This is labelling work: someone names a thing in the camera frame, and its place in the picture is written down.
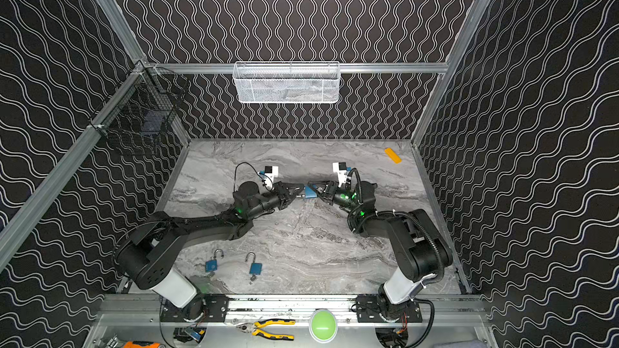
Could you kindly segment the blue padlock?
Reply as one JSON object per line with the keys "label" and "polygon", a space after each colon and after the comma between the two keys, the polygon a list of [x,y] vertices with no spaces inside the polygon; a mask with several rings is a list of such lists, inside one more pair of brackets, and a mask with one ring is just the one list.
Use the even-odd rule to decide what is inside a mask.
{"label": "blue padlock", "polygon": [[261,275],[262,264],[256,262],[256,254],[252,251],[248,252],[245,257],[245,262],[250,262],[249,275],[250,284],[253,285],[257,278]]}
{"label": "blue padlock", "polygon": [[224,251],[221,248],[215,249],[212,257],[205,263],[205,272],[209,278],[213,277],[218,270],[219,257],[225,257]]}
{"label": "blue padlock", "polygon": [[304,198],[305,199],[317,198],[317,193],[311,187],[306,186],[304,190]]}

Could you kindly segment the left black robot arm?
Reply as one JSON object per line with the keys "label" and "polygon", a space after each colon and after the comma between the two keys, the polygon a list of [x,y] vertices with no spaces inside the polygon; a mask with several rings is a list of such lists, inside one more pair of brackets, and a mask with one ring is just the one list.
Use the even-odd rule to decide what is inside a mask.
{"label": "left black robot arm", "polygon": [[261,193],[258,184],[244,182],[233,192],[230,208],[206,217],[172,217],[155,212],[119,243],[113,261],[142,290],[152,290],[182,312],[187,322],[207,314],[205,295],[175,269],[177,256],[187,247],[242,238],[253,221],[287,208],[305,191],[298,183],[276,182]]}

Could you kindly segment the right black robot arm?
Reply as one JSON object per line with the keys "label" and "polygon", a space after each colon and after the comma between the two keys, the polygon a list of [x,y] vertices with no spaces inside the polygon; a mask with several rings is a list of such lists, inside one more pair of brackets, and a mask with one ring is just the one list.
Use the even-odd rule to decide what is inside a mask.
{"label": "right black robot arm", "polygon": [[378,313],[383,319],[403,317],[420,291],[440,282],[445,269],[453,264],[451,249],[425,210],[378,210],[378,185],[362,180],[357,169],[348,171],[342,184],[310,181],[306,188],[325,203],[345,211],[352,233],[389,241],[397,268],[378,289]]}

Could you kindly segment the yellow block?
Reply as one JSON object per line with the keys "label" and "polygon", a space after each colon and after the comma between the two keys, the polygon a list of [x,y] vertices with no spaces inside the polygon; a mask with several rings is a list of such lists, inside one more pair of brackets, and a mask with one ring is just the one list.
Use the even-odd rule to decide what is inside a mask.
{"label": "yellow block", "polygon": [[385,154],[395,164],[401,164],[401,157],[392,148],[385,148]]}

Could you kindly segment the green round button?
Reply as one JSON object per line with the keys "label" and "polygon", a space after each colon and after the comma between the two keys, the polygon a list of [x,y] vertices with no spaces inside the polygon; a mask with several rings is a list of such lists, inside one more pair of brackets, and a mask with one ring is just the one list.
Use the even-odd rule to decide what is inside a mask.
{"label": "green round button", "polygon": [[328,309],[316,309],[309,319],[309,332],[317,343],[330,343],[338,332],[335,315]]}

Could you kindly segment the green circuit board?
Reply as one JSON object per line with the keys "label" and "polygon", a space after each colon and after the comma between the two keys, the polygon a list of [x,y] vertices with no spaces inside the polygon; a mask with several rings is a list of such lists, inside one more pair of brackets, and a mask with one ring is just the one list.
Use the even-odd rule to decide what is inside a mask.
{"label": "green circuit board", "polygon": [[206,328],[185,327],[175,328],[173,338],[179,343],[198,345],[206,336]]}

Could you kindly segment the orange tool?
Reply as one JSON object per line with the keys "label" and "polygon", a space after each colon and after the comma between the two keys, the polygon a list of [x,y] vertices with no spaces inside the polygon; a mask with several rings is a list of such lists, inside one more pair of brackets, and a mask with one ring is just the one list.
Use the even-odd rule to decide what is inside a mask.
{"label": "orange tool", "polygon": [[122,345],[122,348],[161,348],[160,343],[150,341],[129,341]]}

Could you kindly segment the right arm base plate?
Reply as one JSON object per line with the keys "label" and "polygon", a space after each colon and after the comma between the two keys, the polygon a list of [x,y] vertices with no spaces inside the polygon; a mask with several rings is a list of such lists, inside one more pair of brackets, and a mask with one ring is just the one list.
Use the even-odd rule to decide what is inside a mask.
{"label": "right arm base plate", "polygon": [[417,301],[405,301],[391,304],[387,296],[359,295],[351,311],[356,314],[359,323],[384,322],[397,323],[406,318],[409,323],[421,323],[422,313]]}

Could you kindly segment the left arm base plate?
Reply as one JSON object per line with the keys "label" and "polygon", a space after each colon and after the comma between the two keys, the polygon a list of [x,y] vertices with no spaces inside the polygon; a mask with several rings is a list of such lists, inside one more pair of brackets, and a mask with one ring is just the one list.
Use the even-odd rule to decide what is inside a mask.
{"label": "left arm base plate", "polygon": [[224,322],[228,312],[230,298],[223,294],[200,293],[184,308],[177,308],[171,301],[165,300],[160,311],[162,322]]}

